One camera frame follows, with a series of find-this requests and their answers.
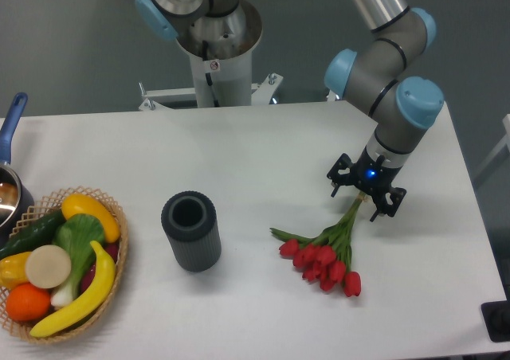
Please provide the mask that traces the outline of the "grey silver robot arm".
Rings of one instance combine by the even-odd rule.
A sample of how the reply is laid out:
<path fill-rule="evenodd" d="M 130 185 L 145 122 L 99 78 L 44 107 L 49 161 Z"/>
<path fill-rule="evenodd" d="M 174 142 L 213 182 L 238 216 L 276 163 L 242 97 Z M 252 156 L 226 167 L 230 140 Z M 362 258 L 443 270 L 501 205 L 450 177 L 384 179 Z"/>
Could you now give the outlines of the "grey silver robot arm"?
<path fill-rule="evenodd" d="M 434 41 L 431 15 L 406 0 L 353 0 L 373 35 L 363 53 L 339 52 L 324 75 L 327 89 L 376 122 L 356 161 L 341 155 L 328 172 L 335 188 L 354 186 L 392 217 L 406 191 L 393 182 L 434 124 L 445 102 L 441 89 L 408 65 Z M 261 17 L 245 0 L 135 0 L 148 28 L 177 41 L 190 58 L 201 108 L 254 104 L 252 51 L 261 39 Z"/>

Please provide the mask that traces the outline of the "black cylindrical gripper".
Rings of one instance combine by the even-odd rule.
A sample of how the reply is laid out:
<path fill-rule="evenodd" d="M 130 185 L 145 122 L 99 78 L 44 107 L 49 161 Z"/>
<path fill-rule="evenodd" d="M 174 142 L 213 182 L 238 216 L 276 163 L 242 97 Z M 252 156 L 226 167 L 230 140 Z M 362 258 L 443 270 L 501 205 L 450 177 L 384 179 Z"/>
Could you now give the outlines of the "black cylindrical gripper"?
<path fill-rule="evenodd" d="M 410 155 L 411 151 L 390 147 L 374 131 L 355 163 L 348 154 L 342 153 L 328 171 L 327 178 L 333 187 L 331 197 L 342 186 L 355 186 L 369 194 L 375 204 L 370 222 L 378 216 L 393 217 L 407 193 L 402 187 L 394 187 L 393 181 Z"/>

